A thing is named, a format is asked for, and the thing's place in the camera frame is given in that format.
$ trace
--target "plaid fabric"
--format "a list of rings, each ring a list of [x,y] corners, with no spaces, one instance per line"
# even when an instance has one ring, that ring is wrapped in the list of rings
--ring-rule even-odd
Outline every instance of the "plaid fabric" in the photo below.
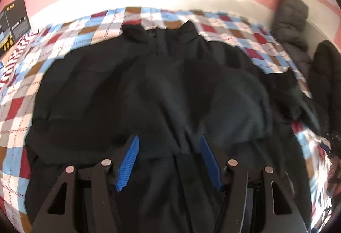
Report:
[[[291,66],[302,91],[309,95],[305,79],[273,37],[261,25],[227,13],[127,7],[30,32],[11,55],[0,81],[0,207],[19,232],[31,230],[24,207],[30,178],[24,139],[42,76],[53,61],[71,50],[117,37],[122,24],[141,24],[145,29],[179,28],[188,20],[206,40],[240,47],[265,73],[284,72]],[[306,145],[310,139],[318,144],[316,137],[307,139],[301,133],[311,134],[309,129],[296,132],[305,152],[315,215],[326,204],[327,159],[321,157],[323,152],[316,145]]]

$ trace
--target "black box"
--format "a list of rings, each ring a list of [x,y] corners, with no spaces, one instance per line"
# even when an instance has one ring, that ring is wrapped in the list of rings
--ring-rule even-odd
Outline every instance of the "black box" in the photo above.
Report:
[[[0,12],[0,56],[31,29],[25,1],[15,0]]]

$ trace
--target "silver screw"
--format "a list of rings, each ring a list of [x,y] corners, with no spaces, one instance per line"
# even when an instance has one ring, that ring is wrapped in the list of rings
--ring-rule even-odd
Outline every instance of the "silver screw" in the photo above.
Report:
[[[72,173],[72,172],[75,171],[75,167],[74,167],[74,166],[68,166],[68,167],[65,169],[65,171],[66,171],[67,173]]]
[[[267,166],[267,167],[265,167],[265,171],[266,171],[267,173],[273,173],[273,168]]]
[[[232,166],[232,167],[235,167],[236,165],[238,165],[238,161],[235,160],[235,159],[230,159],[230,160],[228,161],[228,164],[229,164],[230,166]]]
[[[110,159],[104,159],[102,160],[102,165],[103,166],[109,166],[111,164],[111,160]]]

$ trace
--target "blue gripper pad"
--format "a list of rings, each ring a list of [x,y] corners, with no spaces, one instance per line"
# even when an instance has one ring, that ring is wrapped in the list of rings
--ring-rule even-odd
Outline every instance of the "blue gripper pad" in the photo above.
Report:
[[[139,138],[138,136],[135,136],[130,144],[127,154],[123,158],[123,161],[120,167],[118,168],[116,181],[116,189],[118,192],[120,192],[123,189],[123,187],[125,187],[128,183],[131,171],[133,169],[133,165],[139,152],[139,147],[140,147]]]
[[[221,169],[204,135],[200,139],[200,146],[201,154],[204,158],[212,185],[215,186],[218,191],[221,191],[224,187],[221,182]]]

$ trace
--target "black fabric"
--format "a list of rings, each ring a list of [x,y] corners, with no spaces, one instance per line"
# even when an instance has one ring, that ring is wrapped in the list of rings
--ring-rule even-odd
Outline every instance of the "black fabric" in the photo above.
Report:
[[[321,132],[341,154],[341,55],[325,40],[318,45],[308,79]]]
[[[283,46],[304,77],[308,77],[311,59],[302,36],[308,17],[308,6],[301,0],[279,0],[271,34]]]
[[[213,231],[222,195],[200,154],[199,139],[208,134],[246,166],[274,167],[288,191],[292,181],[309,227],[308,175],[290,123],[318,125],[293,72],[265,75],[239,48],[206,42],[190,22],[122,31],[56,60],[42,79],[25,139],[29,219],[67,165],[110,158],[136,134],[140,149],[129,183],[113,193],[124,230]]]

